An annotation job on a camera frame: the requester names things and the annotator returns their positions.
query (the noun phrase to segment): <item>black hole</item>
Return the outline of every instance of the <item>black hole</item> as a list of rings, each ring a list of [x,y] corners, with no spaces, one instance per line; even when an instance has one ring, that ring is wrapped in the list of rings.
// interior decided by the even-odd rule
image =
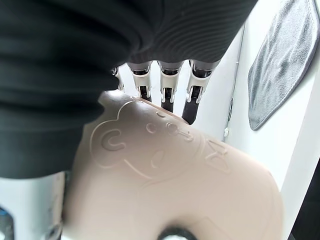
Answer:
[[[166,228],[158,236],[157,240],[164,240],[166,237],[170,237],[170,236],[182,237],[187,240],[197,240],[195,235],[193,235],[190,231],[188,231],[184,227],[179,227],[179,226],[172,226],[172,227]]]

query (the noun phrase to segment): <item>silver metal part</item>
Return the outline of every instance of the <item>silver metal part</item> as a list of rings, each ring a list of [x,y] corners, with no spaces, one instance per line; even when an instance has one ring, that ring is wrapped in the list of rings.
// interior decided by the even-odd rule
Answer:
[[[120,71],[119,71],[119,68],[118,67],[115,67],[112,69],[112,75],[115,76],[118,80],[119,80],[119,86],[118,86],[118,89],[120,91],[123,91],[125,90],[125,85],[124,85],[124,82],[122,81],[122,78],[121,78],[121,75],[120,75]]]
[[[151,79],[150,72],[144,75],[136,75],[132,73],[135,87],[139,93],[139,96],[142,97],[141,87],[146,87],[146,97],[150,98],[151,96]]]
[[[0,178],[0,207],[13,218],[14,240],[59,240],[64,190],[63,172],[34,179]]]
[[[183,61],[181,62],[164,62],[158,61],[160,66],[160,92],[161,92],[161,102],[166,102],[166,89],[171,89],[170,103],[175,101],[175,94],[177,92],[177,86],[179,81],[179,73]]]
[[[178,80],[179,80],[179,72],[175,75],[167,75],[161,70],[160,76],[160,92],[161,92],[161,102],[164,103],[166,101],[165,98],[165,90],[166,88],[172,89],[170,103],[175,101],[175,94],[177,91]]]
[[[139,93],[139,96],[142,97],[142,87],[146,88],[146,97],[151,97],[151,79],[150,79],[150,62],[144,62],[141,64],[127,63],[131,69],[135,87]]]
[[[190,77],[189,77],[189,82],[188,82],[188,86],[186,89],[187,92],[187,98],[186,101],[188,103],[191,102],[191,98],[193,95],[193,91],[194,91],[194,87],[199,87],[199,93],[197,94],[197,99],[196,99],[196,103],[198,104],[202,98],[202,95],[205,93],[209,80],[211,78],[211,75],[213,73],[213,71],[215,70],[215,68],[218,66],[220,61],[217,61],[216,63],[203,63],[199,62],[199,61],[193,61],[191,60],[191,66],[190,66]],[[205,69],[207,66],[211,66],[213,67],[212,69]],[[204,73],[207,73],[205,77],[197,77],[196,73],[197,71],[202,71]]]

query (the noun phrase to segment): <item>gray towel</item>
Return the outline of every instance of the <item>gray towel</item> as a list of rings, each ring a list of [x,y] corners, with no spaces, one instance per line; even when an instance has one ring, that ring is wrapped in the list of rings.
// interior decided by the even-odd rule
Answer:
[[[284,0],[249,71],[249,123],[258,130],[293,93],[315,54],[319,17],[313,0]]]

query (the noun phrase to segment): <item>beige plastic object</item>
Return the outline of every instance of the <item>beige plastic object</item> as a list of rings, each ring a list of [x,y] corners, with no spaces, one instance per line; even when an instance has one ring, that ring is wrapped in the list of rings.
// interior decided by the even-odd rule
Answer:
[[[105,92],[88,124],[67,201],[74,240],[156,240],[170,226],[198,240],[280,240],[271,174],[162,108]]]

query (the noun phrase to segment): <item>black sleeve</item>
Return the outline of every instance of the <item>black sleeve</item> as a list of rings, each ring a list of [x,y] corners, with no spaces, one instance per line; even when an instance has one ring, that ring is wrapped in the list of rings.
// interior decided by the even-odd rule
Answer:
[[[161,9],[160,0],[0,1],[0,177],[71,169],[84,124],[103,111],[98,97],[118,87],[110,69],[151,44]]]

